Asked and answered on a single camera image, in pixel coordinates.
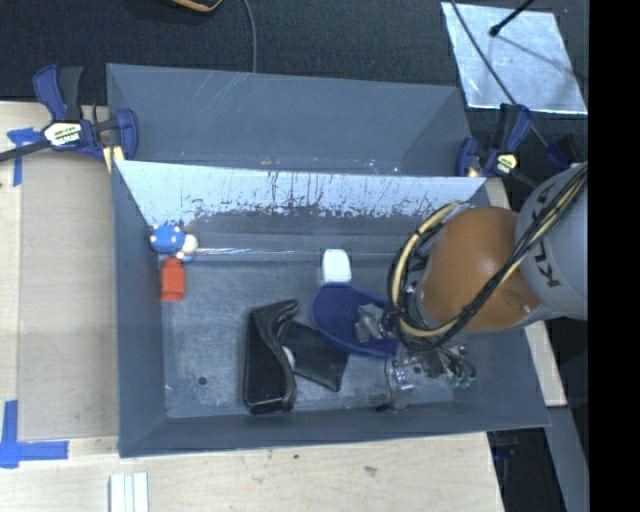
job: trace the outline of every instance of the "clamp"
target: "clamp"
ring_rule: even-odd
[[[61,68],[51,64],[39,70],[33,78],[38,101],[51,115],[51,122],[42,131],[42,140],[0,153],[0,162],[19,158],[43,149],[73,151],[101,162],[105,160],[106,145],[100,132],[118,128],[120,147],[125,158],[134,157],[138,148],[138,129],[135,114],[130,109],[118,110],[115,119],[98,123],[83,119],[78,105],[78,84],[83,68]]]
[[[518,166],[516,150],[533,124],[531,111],[524,105],[500,105],[495,137],[482,148],[477,139],[467,137],[456,158],[456,176],[504,177]]]

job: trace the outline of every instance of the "wire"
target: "wire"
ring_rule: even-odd
[[[477,370],[476,367],[473,366],[469,361],[467,361],[467,359],[465,357],[462,357],[461,355],[458,355],[454,352],[452,352],[451,350],[448,350],[446,348],[440,347],[438,349],[441,353],[443,353],[445,355],[445,357],[449,358],[450,361],[454,361],[457,366],[457,364],[462,364],[464,366],[466,366],[467,368],[469,368],[469,373],[465,374],[461,369],[460,369],[460,373],[466,375],[469,379],[475,379],[476,378],[476,374],[477,374]]]
[[[509,92],[509,90],[507,89],[507,86],[504,85],[504,82],[498,76],[498,73],[496,73],[496,71],[493,69],[493,66],[489,62],[489,59],[487,59],[485,54],[480,49],[480,45],[476,41],[476,38],[473,37],[473,34],[471,33],[471,30],[469,30],[469,27],[467,26],[466,22],[462,18],[462,14],[460,13],[460,10],[458,9],[458,4],[455,2],[455,0],[450,0],[450,1],[451,1],[451,6],[453,7],[453,10],[456,12],[456,16],[458,17],[458,20],[460,20],[460,24],[462,25],[462,28],[466,32],[467,37],[469,37],[469,40],[471,41],[471,44],[473,45],[473,47],[478,52],[478,55],[480,55],[480,58],[484,62],[484,65],[487,66],[487,69],[489,70],[489,73],[491,73],[491,75],[493,76],[495,81],[498,83],[498,85],[500,86],[500,89],[502,89],[502,92],[504,92],[505,96],[507,98],[509,98],[509,101],[511,102],[511,104],[512,105],[517,105],[518,102],[513,97],[513,95]],[[533,125],[533,123],[531,123],[531,131],[536,136],[536,138],[540,141],[540,143],[544,146],[544,148],[548,149],[549,148],[549,144],[547,144],[547,141],[544,140],[544,137],[538,131],[538,129]]]
[[[201,13],[213,12],[215,8],[222,3],[222,0],[218,0],[215,4],[207,6],[207,5],[198,4],[196,2],[192,2],[191,0],[173,0],[173,1],[182,7],[185,7],[187,9],[193,9],[194,11],[201,12]]]
[[[258,35],[256,33],[256,23],[253,19],[253,12],[251,11],[251,6],[249,5],[249,0],[242,0],[244,4],[244,8],[247,11],[247,16],[249,17],[249,24],[251,25],[251,41],[253,48],[253,59],[251,63],[251,72],[257,73],[258,71]]]
[[[545,235],[558,225],[559,221],[575,203],[579,194],[584,190],[587,184],[587,172],[588,163],[584,162],[552,201],[540,210],[535,220],[524,231],[516,243],[507,262],[487,281],[473,301],[463,307],[458,315],[436,329],[430,329],[424,321],[420,320],[422,323],[421,328],[417,325],[417,321],[409,316],[406,305],[400,307],[400,292],[406,287],[408,262],[412,251],[414,251],[414,248],[418,245],[423,235],[428,235],[428,230],[433,229],[436,223],[443,223],[446,215],[450,213],[457,204],[452,203],[448,207],[441,208],[431,215],[398,252],[396,260],[394,260],[389,270],[389,302],[393,307],[393,313],[398,319],[396,331],[400,341],[414,352],[428,352],[441,347],[462,330],[489,299],[493,291],[513,275],[522,261],[528,256],[529,252],[537,246]]]

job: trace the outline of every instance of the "orange block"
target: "orange block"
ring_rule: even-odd
[[[184,267],[182,260],[167,258],[162,263],[161,300],[182,300],[184,297]]]

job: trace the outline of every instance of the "blue tape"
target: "blue tape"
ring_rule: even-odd
[[[69,441],[18,442],[18,401],[4,404],[0,468],[15,469],[23,460],[68,459]]]
[[[17,148],[25,143],[40,142],[44,140],[41,132],[33,128],[21,128],[19,130],[11,130],[7,132],[7,137],[15,144]],[[16,158],[13,165],[13,186],[17,187],[22,183],[22,157]]]

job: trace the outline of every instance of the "label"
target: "label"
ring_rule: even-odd
[[[549,185],[544,190],[540,192],[538,197],[536,198],[536,202],[546,205],[547,199],[549,198],[549,191],[553,188],[554,184]],[[531,212],[531,219],[535,222],[538,219],[540,212],[536,213],[535,208]],[[546,285],[549,288],[555,288],[556,286],[560,286],[562,283],[557,279],[554,279],[553,272],[554,269],[551,266],[551,263],[547,259],[547,250],[544,245],[544,240],[540,240],[538,244],[539,254],[535,256],[536,267],[538,268],[538,272],[542,274]]]
[[[500,155],[496,163],[498,171],[509,174],[518,165],[516,157],[513,155]]]
[[[83,139],[82,125],[79,123],[54,123],[45,129],[44,136],[52,146],[75,146]]]

